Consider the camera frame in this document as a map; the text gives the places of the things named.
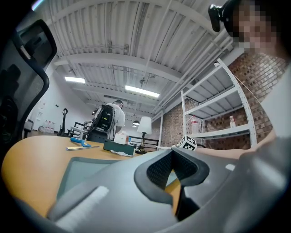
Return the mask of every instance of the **white shirt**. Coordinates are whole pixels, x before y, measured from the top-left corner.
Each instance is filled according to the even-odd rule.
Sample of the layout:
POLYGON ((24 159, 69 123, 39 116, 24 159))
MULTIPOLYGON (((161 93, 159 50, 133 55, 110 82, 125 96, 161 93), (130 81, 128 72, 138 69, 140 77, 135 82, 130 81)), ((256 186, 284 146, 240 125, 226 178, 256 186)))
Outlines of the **white shirt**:
POLYGON ((277 137, 291 136, 291 63, 278 84, 262 102, 277 137))
MULTIPOLYGON (((108 130, 107 135, 109 139, 113 139, 114 133, 116 133, 116 127, 123 127, 125 122, 125 114, 123 110, 116 104, 108 103, 107 105, 111 106, 113 108, 113 119, 112 125, 110 127, 110 130, 108 130)), ((101 108, 97 111, 94 118, 98 116, 101 108)))

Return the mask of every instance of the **person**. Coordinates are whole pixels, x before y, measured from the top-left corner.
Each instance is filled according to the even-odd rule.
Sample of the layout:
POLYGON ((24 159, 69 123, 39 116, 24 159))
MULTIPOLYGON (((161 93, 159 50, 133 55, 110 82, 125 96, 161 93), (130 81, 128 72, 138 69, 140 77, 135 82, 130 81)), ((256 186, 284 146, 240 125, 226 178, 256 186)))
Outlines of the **person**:
MULTIPOLYGON (((123 102, 121 100, 117 100, 113 103, 108 103, 107 105, 113 107, 114 111, 114 122, 111 124, 111 127, 107 132, 108 138, 113 140, 114 135, 120 132, 125 123, 125 114, 122 110, 123 102)), ((98 110, 95 110, 94 112, 96 112, 96 114, 94 118, 92 120, 84 122, 84 124, 92 123, 97 118, 100 110, 100 108, 98 110)))
MULTIPOLYGON (((286 22, 288 22, 285 17, 288 14, 283 12, 288 8, 283 5, 268 0, 230 0, 222 8, 218 7, 218 9, 220 11, 220 20, 224 22, 227 32, 235 40, 247 42, 254 52, 277 56, 290 62, 291 50, 287 35, 289 27, 285 27, 286 22)), ((212 156, 238 159, 241 155, 255 152, 276 137, 289 137, 291 135, 291 124, 288 122, 287 117, 280 117, 280 114, 284 113, 285 116, 291 114, 291 108, 289 107, 289 101, 291 100, 290 88, 291 63, 289 63, 279 83, 261 103, 273 125, 273 130, 257 145, 248 150, 197 148, 196 151, 212 156)))

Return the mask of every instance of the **tissue box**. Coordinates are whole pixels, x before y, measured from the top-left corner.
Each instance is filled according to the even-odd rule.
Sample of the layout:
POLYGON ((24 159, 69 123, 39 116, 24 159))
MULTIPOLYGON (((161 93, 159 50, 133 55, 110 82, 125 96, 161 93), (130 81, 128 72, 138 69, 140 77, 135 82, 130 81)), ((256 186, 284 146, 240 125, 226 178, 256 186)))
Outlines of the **tissue box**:
POLYGON ((126 135, 121 134, 121 133, 117 133, 117 134, 115 134, 114 142, 115 142, 115 143, 118 143, 118 144, 123 144, 123 145, 125 145, 125 144, 126 144, 126 135))
POLYGON ((125 154, 128 155, 133 155, 133 151, 134 151, 134 146, 130 146, 130 145, 121 145, 119 143, 115 143, 112 140, 106 139, 104 146, 103 146, 104 150, 107 151, 116 151, 116 152, 124 152, 125 154))

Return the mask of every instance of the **white sleeve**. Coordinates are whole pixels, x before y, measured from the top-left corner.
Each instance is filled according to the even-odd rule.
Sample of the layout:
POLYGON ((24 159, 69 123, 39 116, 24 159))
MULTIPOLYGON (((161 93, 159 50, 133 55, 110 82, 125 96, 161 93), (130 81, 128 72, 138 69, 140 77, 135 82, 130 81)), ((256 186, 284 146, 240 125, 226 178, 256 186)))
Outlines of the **white sleeve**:
POLYGON ((125 114, 124 114, 124 112, 122 110, 118 111, 116 116, 117 116, 117 124, 116 125, 119 126, 119 127, 125 126, 124 125, 124 122, 125 122, 125 114))

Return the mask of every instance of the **black and white cube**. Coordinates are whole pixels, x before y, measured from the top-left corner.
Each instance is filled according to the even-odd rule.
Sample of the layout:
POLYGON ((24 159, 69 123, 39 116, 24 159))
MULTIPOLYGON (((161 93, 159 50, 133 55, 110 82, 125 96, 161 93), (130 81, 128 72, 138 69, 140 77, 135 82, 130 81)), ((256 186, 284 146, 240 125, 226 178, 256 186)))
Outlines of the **black and white cube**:
POLYGON ((184 136, 180 141, 179 148, 185 148, 187 150, 194 151, 197 148, 197 143, 195 139, 184 136))

